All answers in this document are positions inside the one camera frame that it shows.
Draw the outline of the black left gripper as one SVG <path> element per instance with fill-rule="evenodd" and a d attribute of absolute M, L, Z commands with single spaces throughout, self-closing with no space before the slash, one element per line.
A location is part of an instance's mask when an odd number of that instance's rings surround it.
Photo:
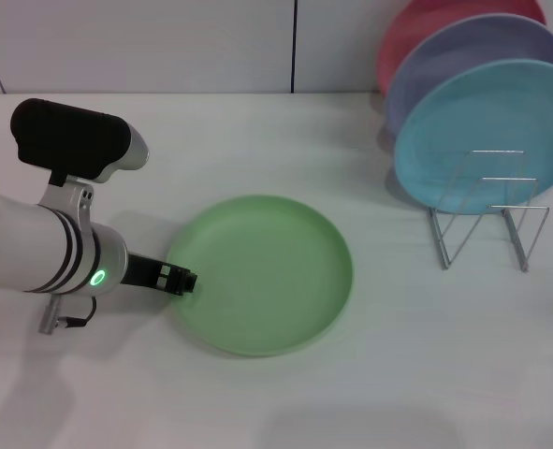
<path fill-rule="evenodd" d="M 183 296 L 192 293 L 197 275 L 187 268 L 182 268 L 162 261 L 129 253 L 127 257 L 124 284 L 164 291 L 171 295 Z"/>

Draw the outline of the green plastic plate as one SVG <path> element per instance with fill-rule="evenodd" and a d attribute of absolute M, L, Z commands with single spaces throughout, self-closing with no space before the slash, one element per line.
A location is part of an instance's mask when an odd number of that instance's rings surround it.
<path fill-rule="evenodd" d="M 197 275 L 193 292 L 173 301 L 182 326 L 243 356 L 318 340 L 341 315 L 354 280 L 338 228 L 281 196 L 239 196 L 203 210 L 172 241 L 167 261 Z"/>

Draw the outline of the teal plastic plate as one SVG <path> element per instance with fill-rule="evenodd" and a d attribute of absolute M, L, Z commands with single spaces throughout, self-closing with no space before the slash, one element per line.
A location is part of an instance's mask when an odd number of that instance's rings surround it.
<path fill-rule="evenodd" d="M 553 186 L 553 65 L 505 60 L 429 93 L 396 139 L 402 188 L 441 211 L 480 214 Z"/>

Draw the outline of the red plastic plate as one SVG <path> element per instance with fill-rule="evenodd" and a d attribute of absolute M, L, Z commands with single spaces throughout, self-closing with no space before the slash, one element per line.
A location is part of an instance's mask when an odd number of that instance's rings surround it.
<path fill-rule="evenodd" d="M 386 30 L 376 61 L 376 80 L 387 96 L 405 57 L 445 26 L 487 13 L 517 14 L 546 24 L 538 0 L 412 0 Z"/>

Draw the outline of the purple plastic plate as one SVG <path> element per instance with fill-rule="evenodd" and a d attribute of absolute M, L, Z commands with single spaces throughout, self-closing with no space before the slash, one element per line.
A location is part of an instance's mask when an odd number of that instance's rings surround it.
<path fill-rule="evenodd" d="M 553 33 L 524 16 L 488 13 L 448 24 L 425 38 L 403 59 L 387 91 L 389 133 L 396 136 L 435 87 L 480 65 L 507 59 L 553 65 Z"/>

